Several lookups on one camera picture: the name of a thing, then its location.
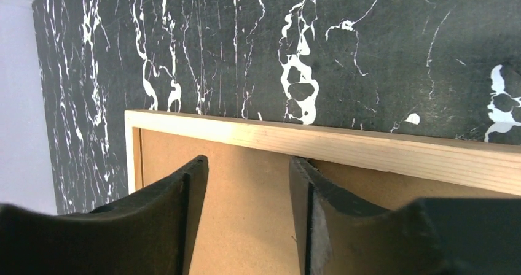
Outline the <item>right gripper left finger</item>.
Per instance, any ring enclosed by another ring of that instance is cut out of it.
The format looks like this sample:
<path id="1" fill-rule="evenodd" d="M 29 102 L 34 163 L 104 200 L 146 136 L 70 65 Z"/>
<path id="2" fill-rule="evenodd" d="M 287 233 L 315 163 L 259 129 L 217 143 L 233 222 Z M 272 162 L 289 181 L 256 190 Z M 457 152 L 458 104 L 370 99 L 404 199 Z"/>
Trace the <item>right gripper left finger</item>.
<path id="1" fill-rule="evenodd" d="M 88 213 L 1 205 L 2 274 L 188 274 L 208 182 L 199 155 Z"/>

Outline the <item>wooden picture frame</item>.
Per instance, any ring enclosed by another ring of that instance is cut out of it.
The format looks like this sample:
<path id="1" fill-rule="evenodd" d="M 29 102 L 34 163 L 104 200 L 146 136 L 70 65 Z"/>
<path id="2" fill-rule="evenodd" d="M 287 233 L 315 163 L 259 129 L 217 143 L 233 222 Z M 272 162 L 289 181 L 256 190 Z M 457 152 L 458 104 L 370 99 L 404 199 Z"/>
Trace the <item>wooden picture frame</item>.
<path id="1" fill-rule="evenodd" d="M 130 193 L 133 134 L 150 130 L 520 195 L 517 145 L 152 110 L 126 110 L 124 117 Z"/>

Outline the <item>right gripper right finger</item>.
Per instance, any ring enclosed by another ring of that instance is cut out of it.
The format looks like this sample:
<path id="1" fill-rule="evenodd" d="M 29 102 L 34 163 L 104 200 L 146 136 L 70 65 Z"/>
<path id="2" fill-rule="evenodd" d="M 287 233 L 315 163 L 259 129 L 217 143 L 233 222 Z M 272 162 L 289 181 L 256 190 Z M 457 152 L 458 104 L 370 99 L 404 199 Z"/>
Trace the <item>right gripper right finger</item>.
<path id="1" fill-rule="evenodd" d="M 385 209 L 291 157 L 302 274 L 519 274 L 518 198 L 419 198 Z"/>

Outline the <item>brown cardboard backing board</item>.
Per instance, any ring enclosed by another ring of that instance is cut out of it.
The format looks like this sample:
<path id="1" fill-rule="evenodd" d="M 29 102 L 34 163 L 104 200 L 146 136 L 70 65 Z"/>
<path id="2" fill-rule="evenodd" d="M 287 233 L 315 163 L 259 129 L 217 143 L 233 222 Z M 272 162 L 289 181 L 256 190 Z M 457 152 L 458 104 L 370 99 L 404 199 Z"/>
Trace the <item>brown cardboard backing board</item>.
<path id="1" fill-rule="evenodd" d="M 198 155 L 208 158 L 208 186 L 191 274 L 302 274 L 289 188 L 290 156 L 150 130 L 139 135 L 146 185 Z M 518 198 L 390 172 L 307 161 L 339 187 L 389 210 L 419 198 Z"/>

